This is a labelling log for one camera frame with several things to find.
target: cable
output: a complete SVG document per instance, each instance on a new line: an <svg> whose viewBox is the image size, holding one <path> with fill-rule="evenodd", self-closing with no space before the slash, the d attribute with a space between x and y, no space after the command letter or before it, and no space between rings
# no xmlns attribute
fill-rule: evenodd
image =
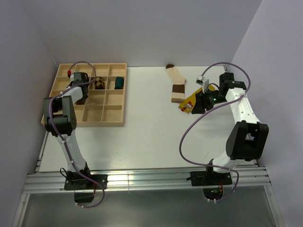
<svg viewBox="0 0 303 227"><path fill-rule="evenodd" d="M64 168L60 168L60 174L67 180L67 172Z"/></svg>
<svg viewBox="0 0 303 227"><path fill-rule="evenodd" d="M103 192L103 196L102 196L102 198L100 199L100 201L99 201L98 203L94 204L94 205L91 205L91 206L83 206L83 205L81 205L81 204L77 204L78 206L80 206L80 207L82 207L82 208L93 208L93 207L98 206L98 205L99 205L100 203L102 203L102 201L104 200L104 197L105 197L104 188L103 188L103 186L101 186L98 182L96 182L96 181L94 181L93 179L90 179L89 177L83 175L83 174L78 170L78 168L76 167L76 165L75 165L75 163L74 163L74 160L72 159L70 149L69 149L69 147L68 147L68 145L67 145L67 143L66 143L66 139L59 133L59 131L58 131L58 129L57 129L57 127L56 127L56 125L55 125L55 123L54 123L54 121L53 121L53 101L54 101L56 98L58 98L58 97L60 97L60 96L63 96L67 91L69 91L70 89L73 89L74 87L78 87L78 86L82 86L82 85L88 85L88 84L90 84L90 83L93 83L93 82L95 81L96 77L97 77L97 72L96 72L95 67L94 67L93 65L91 65L90 63L86 62L86 61L78 61L78 62L74 63L74 64L70 67L69 71L70 71L76 64L78 64L78 63L85 63L85 64L88 64L88 65L93 69L93 71L94 71L94 73L95 73L95 77L94 77L92 80L90 80L89 82L85 82L85 83L77 84L77 85L72 86L72 87L68 87L65 91L63 91L63 92L60 93L59 95L56 95L56 96L52 97L52 99L51 99L51 101L50 101L50 103L49 103L49 106L48 106L48 112L49 112L50 122L51 122L51 124L52 124L53 130L54 130L54 131L57 133L57 135L62 139L62 141L63 141L63 143L64 143L64 147L65 147L66 152L67 152L67 155L68 155L68 157L69 157L69 159L70 159L70 162L71 162L71 164L72 164L72 167L75 169L75 171L77 172L77 174L79 174L80 176L82 176L84 179L87 179L87 180L93 182L94 184L98 185L98 186L100 187L100 189L102 190L102 192Z"/></svg>
<svg viewBox="0 0 303 227"><path fill-rule="evenodd" d="M216 167L216 168L226 169L226 170L229 170L229 171L231 171L231 172L236 173L236 175L237 175L237 180L236 180L235 185L233 186L232 190L231 190L226 196L224 196L224 197L222 197L221 199L217 200L217 202L218 202L218 201L223 201L223 200L225 200L226 198L228 198L228 197L235 191L235 189L236 189L236 187L237 187L237 185L238 185L238 182L239 182L239 173L238 173L238 171L233 170L233 169L230 169L230 168L227 168L227 167L224 167L224 166L216 166L216 165L211 165L211 164L202 164L202 163L190 161L189 159L187 159L187 158L182 154L182 143L183 143L184 138L185 138L186 135L188 134L188 132L189 132L189 131L195 126L195 124L197 124L202 118L204 118L206 115L210 114L212 111L215 111L215 110L217 110L217 109L219 109L219 108L221 108L221 107L223 107L223 106L227 106L227 105L230 105L230 104L232 104L232 103L238 102L239 100L241 100L241 99L244 97L244 95L245 95L245 94L249 91L249 89L250 89L251 81L250 81L249 75L244 71L244 69L242 69L240 66L235 65L235 64L233 64L233 63L229 63L229 62L217 62L217 63L215 63L215 64L212 64L212 65L209 66L207 69L205 69L205 71L202 73L201 76L204 76L204 74L205 74L211 67L213 67L213 66L215 66L215 65L219 65L219 64L232 65L232 66L234 66L234 67L240 69L240 70L244 73L244 75L246 76L246 78L247 78L247 80L248 80L247 89L246 89L246 91L244 92L244 94L241 95L239 98L237 98L237 99L235 99L235 100L233 100L233 101L230 101L230 102L221 104L221 105L219 105L219 106L216 106L216 107L214 107L213 109L211 109L211 110L207 111L206 113L204 113L203 115L201 115L200 117L198 117L198 119L195 120L195 121L189 126L189 128L185 131L185 133L183 134L183 136L182 136L182 138L181 138L181 140L180 140L180 144L179 144L179 153L180 153L181 157L182 157L185 161L187 161L187 162L189 162L189 163L191 163L191 164L197 165L197 166Z"/></svg>
<svg viewBox="0 0 303 227"><path fill-rule="evenodd" d="M209 85L215 85L219 89L219 86L217 84L215 84L215 83L210 83Z"/></svg>

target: gray floor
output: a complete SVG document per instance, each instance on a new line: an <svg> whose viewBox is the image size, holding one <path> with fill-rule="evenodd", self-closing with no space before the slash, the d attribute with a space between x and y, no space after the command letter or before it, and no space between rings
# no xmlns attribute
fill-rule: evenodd
<svg viewBox="0 0 303 227"><path fill-rule="evenodd" d="M273 227L260 187L241 187L226 201L207 203L201 189L107 192L97 208L74 206L73 194L33 194L23 227Z"/></svg>

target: small dark object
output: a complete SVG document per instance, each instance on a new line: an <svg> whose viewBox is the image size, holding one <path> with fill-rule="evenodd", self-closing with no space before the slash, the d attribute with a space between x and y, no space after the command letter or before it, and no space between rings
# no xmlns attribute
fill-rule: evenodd
<svg viewBox="0 0 303 227"><path fill-rule="evenodd" d="M124 86L124 78L117 77L115 81L115 89L123 89Z"/></svg>
<svg viewBox="0 0 303 227"><path fill-rule="evenodd" d="M101 77L97 77L94 81L95 89L96 90L103 90L104 89L104 81Z"/></svg>

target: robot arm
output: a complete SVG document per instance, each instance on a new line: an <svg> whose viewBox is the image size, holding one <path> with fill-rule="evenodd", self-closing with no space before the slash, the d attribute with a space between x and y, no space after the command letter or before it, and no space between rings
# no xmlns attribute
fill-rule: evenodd
<svg viewBox="0 0 303 227"><path fill-rule="evenodd" d="M200 81L201 78L198 78L197 83L201 84ZM205 110L212 109L215 104L233 101L243 95L245 90L244 82L235 81L233 73L226 72L220 76L218 90L202 90L196 94L197 104L192 113L203 114ZM240 101L230 106L235 126L226 142L226 150L210 161L210 164L229 169L241 163L259 159L269 131L268 126L261 124L255 116L246 94ZM229 170L214 167L209 173L213 172L228 173Z"/></svg>
<svg viewBox="0 0 303 227"><path fill-rule="evenodd" d="M76 85L79 83L88 82L89 78L86 73L74 73L70 76L70 85ZM66 92L62 97L57 98L53 101L53 121L62 136L66 139L68 143L70 153L73 157L74 163L80 171L87 172L87 164L81 155L76 136L75 129L77 127L77 119L74 111L73 104L78 101L85 101L88 97L88 86L74 87L68 92ZM67 151L65 149L64 143L57 133L53 130L52 124L50 122L50 116L48 112L48 106L51 98L44 99L44 116L45 116L45 128L48 132L51 132L53 136L56 137L60 143L64 156L68 163L68 174L76 173L74 167L71 164Z"/></svg>

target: green object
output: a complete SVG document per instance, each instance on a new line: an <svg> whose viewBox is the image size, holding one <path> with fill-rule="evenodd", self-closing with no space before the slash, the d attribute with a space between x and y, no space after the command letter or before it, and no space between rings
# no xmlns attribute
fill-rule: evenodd
<svg viewBox="0 0 303 227"><path fill-rule="evenodd" d="M123 89L124 86L124 78L117 77L115 81L115 89Z"/></svg>

